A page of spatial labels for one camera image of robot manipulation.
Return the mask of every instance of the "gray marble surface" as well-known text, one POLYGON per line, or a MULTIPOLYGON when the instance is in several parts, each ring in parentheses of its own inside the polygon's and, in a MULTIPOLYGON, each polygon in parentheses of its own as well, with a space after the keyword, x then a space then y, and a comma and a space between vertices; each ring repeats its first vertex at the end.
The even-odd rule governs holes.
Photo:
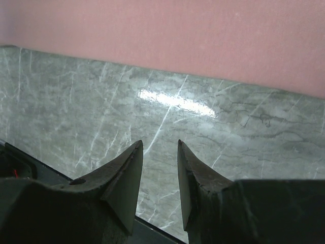
POLYGON ((324 116, 324 100, 285 91, 0 49, 0 138, 71 178, 142 139, 137 215, 182 240, 178 139, 231 180, 320 179, 324 116))

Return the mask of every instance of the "red wire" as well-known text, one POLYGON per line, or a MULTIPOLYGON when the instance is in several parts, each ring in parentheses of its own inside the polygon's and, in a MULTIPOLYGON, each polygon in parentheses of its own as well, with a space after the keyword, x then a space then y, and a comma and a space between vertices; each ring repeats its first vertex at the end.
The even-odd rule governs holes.
POLYGON ((16 178, 18 178, 18 174, 17 174, 17 170, 16 169, 14 169, 14 174, 15 174, 16 178))

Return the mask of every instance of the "marble tile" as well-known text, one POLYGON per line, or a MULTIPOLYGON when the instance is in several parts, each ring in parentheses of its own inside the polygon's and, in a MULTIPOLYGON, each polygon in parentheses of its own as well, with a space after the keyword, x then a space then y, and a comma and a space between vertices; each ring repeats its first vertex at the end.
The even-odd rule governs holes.
POLYGON ((71 178, 142 139, 137 215, 185 241, 178 139, 231 180, 320 179, 324 115, 324 100, 285 91, 0 49, 0 138, 71 178))

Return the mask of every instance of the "pink surface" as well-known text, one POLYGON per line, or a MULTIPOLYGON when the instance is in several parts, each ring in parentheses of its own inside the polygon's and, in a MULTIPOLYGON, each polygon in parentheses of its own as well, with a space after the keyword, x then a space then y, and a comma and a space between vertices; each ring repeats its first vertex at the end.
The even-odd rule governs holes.
POLYGON ((14 45, 325 98, 325 0, 8 2, 14 45))

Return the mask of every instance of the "marble floor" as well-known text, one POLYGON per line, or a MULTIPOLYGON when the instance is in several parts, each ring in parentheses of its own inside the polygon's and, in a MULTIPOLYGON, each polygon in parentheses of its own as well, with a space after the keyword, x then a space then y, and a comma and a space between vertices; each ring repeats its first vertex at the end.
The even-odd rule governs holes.
POLYGON ((324 100, 286 91, 0 49, 0 138, 71 178, 142 139, 137 215, 184 241, 178 139, 231 180, 320 179, 324 116, 324 100))

